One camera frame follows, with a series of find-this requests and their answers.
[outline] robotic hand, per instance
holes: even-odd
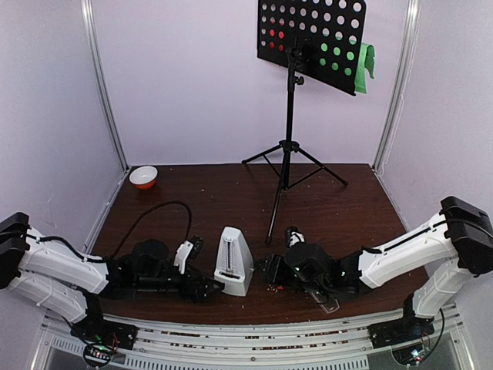
[[[295,227],[287,230],[284,257],[271,254],[263,263],[264,278],[307,291],[326,312],[337,299],[357,298],[387,281],[432,261],[446,258],[424,287],[404,302],[396,321],[371,325],[374,348],[433,334],[434,316],[472,277],[493,270],[493,227],[488,215],[456,197],[417,229],[375,248],[335,260],[316,244],[308,244]]]
[[[178,292],[194,302],[222,291],[224,284],[203,276],[188,262],[203,240],[185,241],[168,260],[168,247],[158,240],[137,244],[119,259],[80,254],[60,237],[45,237],[16,213],[0,223],[0,289],[7,288],[36,305],[60,314],[86,350],[132,349],[136,327],[105,320],[99,299],[131,298],[138,291]],[[104,357],[98,352],[97,357]]]

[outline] bowl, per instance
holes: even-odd
[[[130,182],[137,189],[148,190],[156,183],[157,168],[153,166],[142,166],[130,174]]]

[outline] music stand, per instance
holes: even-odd
[[[321,170],[344,186],[348,185],[345,179],[293,141],[294,90],[296,85],[304,84],[304,78],[296,76],[299,72],[352,96],[356,95],[354,78],[365,13],[364,0],[259,0],[257,56],[288,68],[286,138],[242,162],[247,164],[263,157],[279,177],[266,244],[272,241],[283,190],[289,190]],[[277,150],[283,151],[280,172],[267,157]],[[292,152],[302,154],[318,168],[290,184]]]

